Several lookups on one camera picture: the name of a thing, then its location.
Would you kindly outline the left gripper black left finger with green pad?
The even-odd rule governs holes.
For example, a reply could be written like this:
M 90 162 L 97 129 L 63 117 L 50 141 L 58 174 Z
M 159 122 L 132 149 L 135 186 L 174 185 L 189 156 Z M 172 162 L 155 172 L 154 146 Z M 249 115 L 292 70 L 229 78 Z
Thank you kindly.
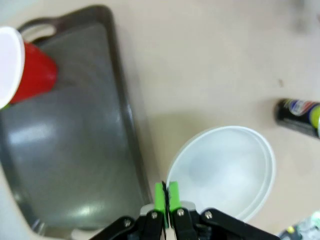
M 168 227 L 168 191 L 164 182 L 155 184 L 154 204 L 141 208 L 140 215 L 134 219 L 121 216 L 92 240 L 159 240 Z

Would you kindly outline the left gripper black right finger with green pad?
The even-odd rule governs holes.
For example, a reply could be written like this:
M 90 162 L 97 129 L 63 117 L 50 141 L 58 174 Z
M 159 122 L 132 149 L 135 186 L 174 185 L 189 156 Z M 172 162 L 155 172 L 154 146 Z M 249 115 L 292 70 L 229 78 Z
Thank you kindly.
M 168 185 L 168 210 L 177 240 L 278 240 L 279 237 L 256 228 L 215 208 L 198 213 L 183 206 L 179 185 Z

